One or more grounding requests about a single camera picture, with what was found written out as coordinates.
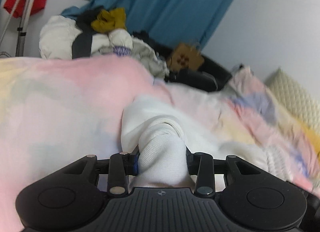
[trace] white blanket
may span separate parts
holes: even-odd
[[[188,187],[186,148],[203,152],[214,159],[237,155],[255,166],[268,171],[267,159],[276,154],[273,147],[262,149],[239,142],[220,142],[188,115],[149,96],[140,96],[125,108],[122,117],[121,144],[124,152],[132,152],[139,145],[139,175],[133,181],[136,187]],[[222,179],[216,181],[223,188]]]

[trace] bed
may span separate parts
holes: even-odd
[[[247,144],[235,154],[256,165],[261,159],[254,148],[271,148],[275,154],[268,157],[279,159],[270,158],[277,164],[267,171],[320,195],[312,144],[249,68],[229,81],[231,96],[166,84],[136,60],[116,55],[12,58],[1,60],[0,68],[1,232],[23,228],[14,205],[21,189],[84,155],[106,159],[121,152],[122,112],[143,94],[171,105],[221,143]]]

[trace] red cloth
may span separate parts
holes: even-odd
[[[13,6],[14,6],[14,2],[16,0],[7,0],[4,4],[4,9],[7,10],[8,13],[11,12]],[[31,9],[31,14],[33,15],[39,11],[41,11],[42,9],[44,9],[45,7],[45,3],[47,0],[35,0]],[[17,9],[15,10],[15,12],[13,13],[14,18],[18,18],[22,16],[22,12],[23,12],[23,7],[26,3],[26,0],[20,0]]]

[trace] brown box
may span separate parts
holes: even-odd
[[[183,68],[197,71],[204,63],[204,58],[195,47],[180,43],[167,58],[167,66],[171,71],[179,72]]]

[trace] black object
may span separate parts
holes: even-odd
[[[92,36],[96,32],[91,28],[91,22],[97,19],[97,15],[103,9],[103,6],[99,6],[93,10],[87,10],[77,17],[76,25],[82,33],[80,33],[72,44],[72,58],[84,58],[90,57]]]
[[[173,52],[173,49],[151,39],[146,31],[134,31],[132,34],[134,37],[147,43],[160,56],[168,58]],[[185,68],[178,73],[170,72],[169,77],[166,77],[165,80],[167,82],[182,83],[207,92],[222,90],[225,84],[232,78],[231,73],[209,57],[205,55],[202,55],[202,57],[204,58],[204,63],[197,71]]]
[[[187,150],[189,174],[197,175],[194,194],[190,188],[129,193],[126,175],[138,174],[138,157],[138,147],[109,160],[87,155],[26,187],[16,200],[24,231],[320,230],[318,198],[239,157],[214,160]],[[106,192],[96,187],[99,174],[108,174]],[[222,192],[215,192],[214,174],[224,174]]]

